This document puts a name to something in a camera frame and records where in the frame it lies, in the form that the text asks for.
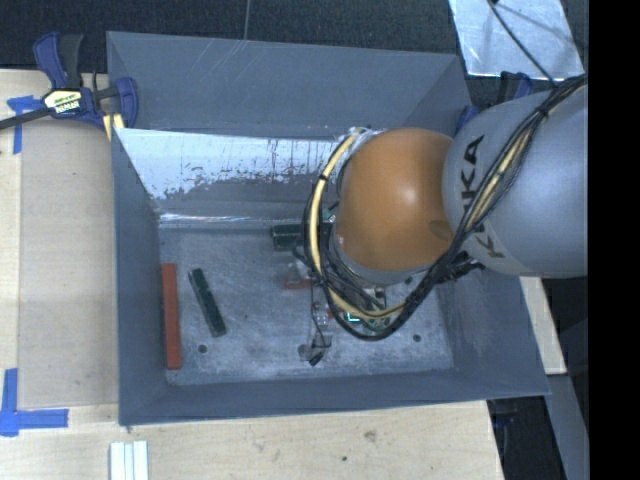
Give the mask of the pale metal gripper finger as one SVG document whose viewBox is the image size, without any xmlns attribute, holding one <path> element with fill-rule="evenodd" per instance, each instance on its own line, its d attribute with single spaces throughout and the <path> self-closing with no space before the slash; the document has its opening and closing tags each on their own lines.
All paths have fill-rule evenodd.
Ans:
<svg viewBox="0 0 640 480">
<path fill-rule="evenodd" d="M 310 366 L 326 359 L 332 347 L 333 331 L 328 325 L 314 327 L 308 340 L 298 346 L 299 358 Z"/>
<path fill-rule="evenodd" d="M 312 287 L 310 290 L 311 316 L 316 324 L 330 324 L 333 315 L 324 296 L 324 292 L 319 287 Z"/>
</svg>

